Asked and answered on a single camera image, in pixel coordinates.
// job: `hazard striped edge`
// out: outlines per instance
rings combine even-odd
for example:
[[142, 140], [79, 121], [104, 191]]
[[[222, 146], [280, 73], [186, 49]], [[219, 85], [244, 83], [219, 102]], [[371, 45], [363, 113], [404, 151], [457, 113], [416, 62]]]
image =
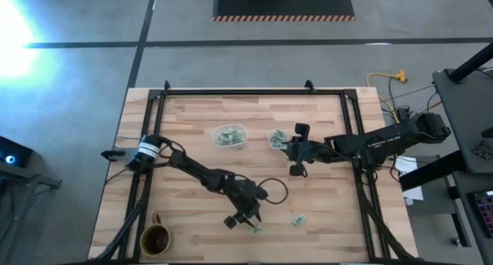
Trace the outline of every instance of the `hazard striped edge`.
[[214, 22], [354, 22], [352, 15], [218, 15]]

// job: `gray floor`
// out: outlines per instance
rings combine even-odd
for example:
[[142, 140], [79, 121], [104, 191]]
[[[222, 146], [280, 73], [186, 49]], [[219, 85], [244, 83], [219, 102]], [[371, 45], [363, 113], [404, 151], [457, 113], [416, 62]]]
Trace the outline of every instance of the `gray floor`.
[[[31, 37], [27, 42], [135, 42], [149, 0], [9, 1], [25, 18]], [[156, 0], [148, 40], [493, 36], [493, 8], [487, 0], [353, 0], [353, 4], [354, 24], [221, 24], [210, 21], [211, 0]], [[429, 86], [433, 71], [460, 65], [484, 46], [145, 49], [136, 86], [160, 87], [169, 80], [174, 87], [283, 87], [300, 86], [306, 79], [316, 86], [364, 86], [369, 73], [403, 69], [409, 81], [393, 83], [397, 96]], [[108, 167], [99, 153], [111, 147], [115, 137], [136, 50], [29, 49], [8, 58], [2, 53], [0, 60], [24, 66], [0, 67], [0, 135], [36, 150], [43, 158], [40, 169], [63, 179], [59, 191], [33, 203], [14, 263], [84, 260]], [[9, 75], [2, 74], [6, 69]], [[372, 83], [388, 97], [387, 79], [375, 78]], [[426, 89], [396, 103], [422, 110], [433, 92]], [[441, 107], [434, 111], [444, 117]], [[439, 145], [415, 146], [406, 154], [445, 155], [456, 149], [450, 137]], [[458, 249], [448, 243], [455, 236], [449, 217], [412, 217], [411, 223], [419, 254], [426, 260], [481, 264], [474, 248]]]

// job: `black floor mat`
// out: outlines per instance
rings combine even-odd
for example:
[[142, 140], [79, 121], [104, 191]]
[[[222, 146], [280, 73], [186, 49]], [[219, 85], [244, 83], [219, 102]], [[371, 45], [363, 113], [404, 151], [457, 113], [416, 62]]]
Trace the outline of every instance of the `black floor mat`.
[[351, 0], [214, 0], [215, 22], [353, 22]]

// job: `cup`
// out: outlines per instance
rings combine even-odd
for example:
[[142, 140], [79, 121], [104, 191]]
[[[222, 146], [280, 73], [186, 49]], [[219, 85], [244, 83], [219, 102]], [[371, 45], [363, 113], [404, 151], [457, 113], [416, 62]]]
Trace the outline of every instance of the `cup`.
[[153, 214], [153, 224], [140, 236], [140, 249], [150, 257], [165, 253], [171, 245], [171, 232], [161, 223], [157, 213]]

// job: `yellow extension cord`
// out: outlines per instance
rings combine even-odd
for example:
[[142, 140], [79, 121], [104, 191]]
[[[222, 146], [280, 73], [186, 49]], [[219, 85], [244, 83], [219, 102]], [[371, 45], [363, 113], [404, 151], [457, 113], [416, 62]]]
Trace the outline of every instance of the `yellow extension cord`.
[[[379, 72], [375, 72], [375, 73], [371, 73], [371, 74], [369, 74], [369, 75], [367, 76], [367, 86], [368, 86], [368, 87], [371, 87], [371, 86], [370, 86], [370, 77], [372, 77], [372, 76], [384, 76], [384, 77], [391, 77], [391, 78], [394, 78], [394, 79], [396, 79], [396, 80], [398, 80], [398, 81], [400, 81], [400, 82], [403, 82], [403, 83], [407, 81], [407, 80], [406, 80], [406, 75], [404, 74], [404, 71], [402, 71], [402, 70], [401, 70], [399, 73], [396, 73], [396, 74], [394, 74], [394, 75], [392, 75], [392, 74], [387, 74], [387, 73], [379, 73]], [[378, 97], [380, 98], [380, 100], [381, 100], [383, 103], [387, 104], [388, 108], [389, 108], [389, 109], [390, 109], [390, 111], [392, 112], [392, 115], [394, 116], [395, 121], [396, 121], [396, 122], [399, 122], [399, 118], [397, 117], [397, 114], [395, 113], [394, 107], [392, 107], [392, 105], [390, 105], [390, 104], [387, 102], [387, 100], [385, 100], [385, 99], [384, 99], [384, 97], [383, 97], [383, 96], [378, 95]]]

